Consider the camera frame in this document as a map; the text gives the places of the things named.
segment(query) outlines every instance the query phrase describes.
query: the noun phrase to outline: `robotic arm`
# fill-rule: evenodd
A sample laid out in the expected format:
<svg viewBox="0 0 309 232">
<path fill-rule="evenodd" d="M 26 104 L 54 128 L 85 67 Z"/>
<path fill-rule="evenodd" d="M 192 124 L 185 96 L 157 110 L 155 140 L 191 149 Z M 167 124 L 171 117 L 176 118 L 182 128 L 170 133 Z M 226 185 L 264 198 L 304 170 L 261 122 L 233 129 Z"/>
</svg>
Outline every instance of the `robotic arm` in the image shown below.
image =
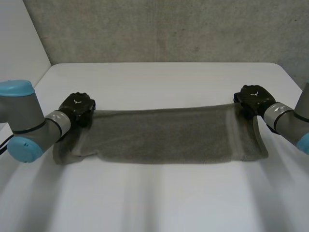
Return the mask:
<svg viewBox="0 0 309 232">
<path fill-rule="evenodd" d="M 14 137 L 7 149 L 20 162 L 35 161 L 70 129 L 89 125 L 94 109 L 87 94 L 74 93 L 44 117 L 31 82 L 0 83 L 0 123 L 9 123 Z"/>
<path fill-rule="evenodd" d="M 244 86 L 234 94 L 246 117 L 261 116 L 274 133 L 282 135 L 299 150 L 309 154 L 309 83 L 306 84 L 295 109 L 276 102 L 261 86 Z"/>
</svg>

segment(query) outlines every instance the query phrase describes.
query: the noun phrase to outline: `gray towel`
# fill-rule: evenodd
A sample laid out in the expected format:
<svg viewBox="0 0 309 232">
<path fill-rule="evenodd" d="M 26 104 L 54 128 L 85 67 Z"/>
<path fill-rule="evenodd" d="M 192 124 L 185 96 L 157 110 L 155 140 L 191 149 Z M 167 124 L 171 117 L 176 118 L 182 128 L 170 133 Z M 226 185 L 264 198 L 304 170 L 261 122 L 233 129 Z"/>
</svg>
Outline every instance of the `gray towel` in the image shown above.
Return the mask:
<svg viewBox="0 0 309 232">
<path fill-rule="evenodd" d="M 54 145 L 57 164 L 97 155 L 125 163 L 221 163 L 268 157 L 257 118 L 238 104 L 144 111 L 95 111 L 92 125 Z"/>
</svg>

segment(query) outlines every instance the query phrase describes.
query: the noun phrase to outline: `light blue joint cap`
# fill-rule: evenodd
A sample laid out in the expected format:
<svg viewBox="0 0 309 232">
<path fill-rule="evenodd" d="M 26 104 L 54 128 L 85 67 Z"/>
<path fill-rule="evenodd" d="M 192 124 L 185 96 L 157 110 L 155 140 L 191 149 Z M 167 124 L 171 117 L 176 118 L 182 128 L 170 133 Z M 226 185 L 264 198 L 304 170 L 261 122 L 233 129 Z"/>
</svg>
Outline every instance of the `light blue joint cap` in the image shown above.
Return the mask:
<svg viewBox="0 0 309 232">
<path fill-rule="evenodd" d="M 309 155 L 309 133 L 305 134 L 296 144 L 296 147 Z"/>
<path fill-rule="evenodd" d="M 30 81 L 14 80 L 0 82 L 0 96 L 23 97 L 33 94 L 34 88 Z"/>
<path fill-rule="evenodd" d="M 39 145 L 24 137 L 10 139 L 8 152 L 14 159 L 23 163 L 31 163 L 43 155 Z"/>
</svg>

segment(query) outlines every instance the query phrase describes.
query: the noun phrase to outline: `table surface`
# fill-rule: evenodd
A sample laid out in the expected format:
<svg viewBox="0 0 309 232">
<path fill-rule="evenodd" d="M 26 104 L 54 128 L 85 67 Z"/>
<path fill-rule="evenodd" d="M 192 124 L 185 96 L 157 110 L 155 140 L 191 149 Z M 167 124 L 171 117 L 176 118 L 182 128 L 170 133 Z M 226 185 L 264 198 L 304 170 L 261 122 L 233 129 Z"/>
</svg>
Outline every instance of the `table surface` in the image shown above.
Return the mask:
<svg viewBox="0 0 309 232">
<path fill-rule="evenodd" d="M 295 107 L 300 88 L 271 63 L 88 63 L 53 66 L 36 86 L 45 114 L 73 92 L 98 110 L 231 103 L 261 85 Z M 0 156 L 1 231 L 307 231 L 309 157 L 259 119 L 269 158 L 224 164 L 141 165 L 89 157 L 57 166 Z M 3 141 L 11 131 L 0 131 Z"/>
</svg>

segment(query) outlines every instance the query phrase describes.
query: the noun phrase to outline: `gray wall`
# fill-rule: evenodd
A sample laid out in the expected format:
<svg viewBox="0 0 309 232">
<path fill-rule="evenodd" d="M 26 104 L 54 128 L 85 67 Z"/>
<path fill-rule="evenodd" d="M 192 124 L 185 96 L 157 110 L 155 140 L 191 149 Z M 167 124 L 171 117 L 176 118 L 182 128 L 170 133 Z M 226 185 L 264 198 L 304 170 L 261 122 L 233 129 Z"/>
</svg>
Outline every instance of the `gray wall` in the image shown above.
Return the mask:
<svg viewBox="0 0 309 232">
<path fill-rule="evenodd" d="M 274 62 L 309 77 L 309 0 L 24 0 L 52 64 Z"/>
</svg>

